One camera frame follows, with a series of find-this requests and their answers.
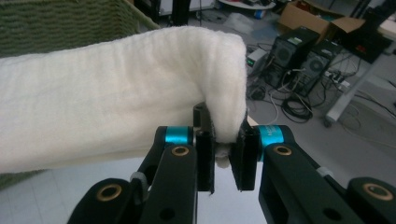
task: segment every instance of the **cardboard box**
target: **cardboard box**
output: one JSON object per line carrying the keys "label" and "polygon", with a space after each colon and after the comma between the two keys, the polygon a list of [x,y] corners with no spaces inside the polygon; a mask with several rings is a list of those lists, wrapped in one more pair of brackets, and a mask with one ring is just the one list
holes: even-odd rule
{"label": "cardboard box", "polygon": [[280,32],[305,26],[318,34],[319,40],[332,40],[337,32],[350,33],[364,24],[364,20],[345,17],[308,1],[295,1],[286,5],[279,18]]}

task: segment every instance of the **white fabric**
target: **white fabric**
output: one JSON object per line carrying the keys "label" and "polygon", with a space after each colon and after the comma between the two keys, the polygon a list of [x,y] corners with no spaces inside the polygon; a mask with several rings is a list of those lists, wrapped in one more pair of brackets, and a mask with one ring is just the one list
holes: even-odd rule
{"label": "white fabric", "polygon": [[0,59],[0,173],[144,156],[158,126],[192,125],[205,101],[217,141],[246,112],[238,35],[179,27]]}

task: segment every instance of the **green woven basket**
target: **green woven basket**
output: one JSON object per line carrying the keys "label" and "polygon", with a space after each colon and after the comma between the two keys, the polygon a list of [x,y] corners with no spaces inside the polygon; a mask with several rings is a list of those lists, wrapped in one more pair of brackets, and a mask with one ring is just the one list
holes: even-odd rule
{"label": "green woven basket", "polygon": [[73,49],[159,26],[127,0],[0,0],[0,58]]}

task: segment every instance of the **desk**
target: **desk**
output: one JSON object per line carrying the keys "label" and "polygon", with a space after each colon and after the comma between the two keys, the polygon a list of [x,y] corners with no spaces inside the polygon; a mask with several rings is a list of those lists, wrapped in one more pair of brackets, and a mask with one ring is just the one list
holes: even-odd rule
{"label": "desk", "polygon": [[[384,21],[380,27],[378,28],[378,32],[381,33],[384,37],[393,40],[386,51],[392,52],[396,48],[396,21],[395,15],[390,16],[386,21]],[[386,54],[382,53],[376,59],[376,61],[367,69],[359,78],[359,80],[349,88],[349,90],[345,91],[335,102],[332,108],[327,112],[326,118],[324,120],[324,124],[326,127],[330,127],[332,123],[336,122],[341,114],[344,112],[346,107],[349,105],[349,102],[355,96],[356,91],[359,89],[361,84],[363,84],[373,73],[373,71],[378,67],[379,62],[388,57]]]}

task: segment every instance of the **blue band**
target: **blue band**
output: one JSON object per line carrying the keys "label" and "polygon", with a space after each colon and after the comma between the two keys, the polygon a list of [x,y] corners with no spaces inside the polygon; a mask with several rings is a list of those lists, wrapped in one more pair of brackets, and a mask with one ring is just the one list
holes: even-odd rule
{"label": "blue band", "polygon": [[189,127],[173,126],[166,128],[165,143],[187,145],[189,143]]}
{"label": "blue band", "polygon": [[[267,147],[273,143],[283,143],[282,130],[277,125],[259,125],[260,136],[262,138],[262,148]],[[260,161],[264,161],[264,151]]]}

